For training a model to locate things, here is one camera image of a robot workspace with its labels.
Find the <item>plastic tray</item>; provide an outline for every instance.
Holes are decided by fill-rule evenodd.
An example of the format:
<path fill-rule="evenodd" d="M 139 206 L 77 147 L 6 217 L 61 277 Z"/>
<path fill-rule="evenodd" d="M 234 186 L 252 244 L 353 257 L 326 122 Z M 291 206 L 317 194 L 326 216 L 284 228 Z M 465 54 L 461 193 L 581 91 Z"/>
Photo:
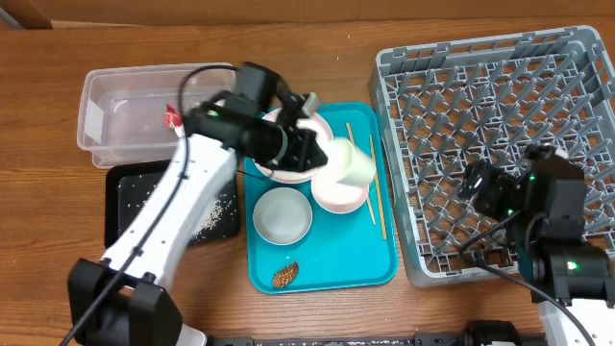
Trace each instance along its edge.
<path fill-rule="evenodd" d="M 615 257 L 615 73 L 598 33 L 573 27 L 385 49 L 370 80 L 393 180 L 406 274 L 430 286 L 492 277 L 458 248 L 491 229 L 456 198 L 466 165 L 522 174 L 524 148 L 550 143 L 585 171 L 585 240 Z M 491 265 L 516 254 L 485 240 Z"/>
<path fill-rule="evenodd" d="M 93 70 L 86 76 L 79 107 L 77 145 L 97 167 L 168 160 L 177 136 L 164 126 L 166 105 L 177 104 L 177 88 L 191 70 L 184 63 Z M 234 86 L 234 72 L 205 71 L 186 89 L 185 107 Z"/>
<path fill-rule="evenodd" d="M 389 204 L 386 170 L 379 145 L 376 116 L 362 103 L 328 104 L 318 112 L 327 120 L 334 136 L 348 137 L 350 123 L 357 146 L 370 153 L 369 135 L 374 140 L 376 165 L 380 177 L 382 207 L 387 240 L 382 240 L 375 185 L 370 197 L 376 225 L 373 225 L 367 204 L 348 214 L 335 215 L 323 210 L 311 196 L 309 182 L 283 185 L 245 176 L 246 231 L 248 268 L 252 284 L 268 294 L 313 291 L 341 287 L 386 284 L 397 272 L 398 256 L 393 233 L 393 216 Z M 247 173 L 264 177 L 252 160 L 244 160 Z M 296 188 L 307 196 L 313 211 L 313 223 L 307 235 L 295 244 L 272 245 L 258 235 L 253 209 L 266 191 L 280 186 Z M 297 261 L 299 275 L 290 285 L 276 289 L 271 281 L 276 272 Z"/>
<path fill-rule="evenodd" d="M 169 165 L 154 161 L 118 165 L 107 172 L 105 193 L 105 247 L 108 248 L 126 231 L 150 197 Z M 237 198 L 237 181 L 233 178 L 218 193 L 216 203 L 223 209 L 218 221 L 202 229 L 188 245 L 204 244 L 239 234 L 241 218 Z"/>

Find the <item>wooden surface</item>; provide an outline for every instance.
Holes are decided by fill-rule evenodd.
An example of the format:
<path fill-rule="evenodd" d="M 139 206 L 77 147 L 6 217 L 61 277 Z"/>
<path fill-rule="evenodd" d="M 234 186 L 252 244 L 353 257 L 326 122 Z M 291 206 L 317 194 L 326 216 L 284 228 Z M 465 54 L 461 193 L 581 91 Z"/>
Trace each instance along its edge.
<path fill-rule="evenodd" d="M 369 102 L 383 48 L 578 24 L 598 29 L 615 54 L 613 17 L 0 32 L 0 345 L 58 344 L 70 327 L 67 274 L 79 257 L 103 252 L 106 171 L 75 141 L 88 71 L 254 61 L 327 102 Z M 218 336 L 409 335 L 479 318 L 541 330 L 521 287 L 495 280 L 420 289 L 402 264 L 380 287 L 264 295 L 248 280 L 245 232 L 188 250 L 172 296 L 185 323 Z"/>
<path fill-rule="evenodd" d="M 51 29 L 49 19 L 30 0 L 0 0 L 0 8 L 24 28 Z"/>
<path fill-rule="evenodd" d="M 51 21 L 139 25 L 615 15 L 613 0 L 29 0 Z"/>

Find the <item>black tray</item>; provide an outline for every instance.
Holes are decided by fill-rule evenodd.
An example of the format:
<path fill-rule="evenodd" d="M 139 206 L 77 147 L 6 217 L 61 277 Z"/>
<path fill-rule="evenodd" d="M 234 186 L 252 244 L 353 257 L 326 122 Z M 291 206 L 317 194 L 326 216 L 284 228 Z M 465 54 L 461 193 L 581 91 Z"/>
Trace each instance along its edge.
<path fill-rule="evenodd" d="M 115 166 L 107 172 L 105 247 L 112 246 L 131 225 L 168 164 L 169 160 L 133 163 Z M 241 220 L 235 178 L 222 188 L 218 200 L 223 209 L 220 218 L 211 228 L 201 230 L 189 245 L 229 238 L 239 233 Z"/>

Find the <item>pink bowl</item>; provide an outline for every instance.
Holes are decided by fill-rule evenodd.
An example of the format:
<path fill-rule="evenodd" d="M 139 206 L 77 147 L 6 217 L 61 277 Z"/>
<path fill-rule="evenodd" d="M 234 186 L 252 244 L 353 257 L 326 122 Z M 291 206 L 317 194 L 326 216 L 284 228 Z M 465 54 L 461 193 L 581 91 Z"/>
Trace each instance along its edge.
<path fill-rule="evenodd" d="M 311 179 L 311 194 L 322 209 L 332 213 L 348 213 L 365 203 L 369 185 L 353 187 L 337 183 L 325 183 L 315 174 Z"/>

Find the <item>gray dish rack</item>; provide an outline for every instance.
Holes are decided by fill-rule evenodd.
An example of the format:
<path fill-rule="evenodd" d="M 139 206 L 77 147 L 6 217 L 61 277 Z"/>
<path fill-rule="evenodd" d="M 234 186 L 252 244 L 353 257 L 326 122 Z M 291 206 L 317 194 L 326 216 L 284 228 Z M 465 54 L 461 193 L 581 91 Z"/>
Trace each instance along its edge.
<path fill-rule="evenodd" d="M 490 278 L 458 248 L 489 230 L 456 198 L 465 166 L 488 160 L 513 175 L 530 143 L 550 143 L 585 171 L 584 237 L 615 258 L 615 73 L 587 26 L 384 49 L 370 97 L 388 157 L 406 275 L 417 286 Z M 486 239 L 489 264 L 516 254 Z"/>

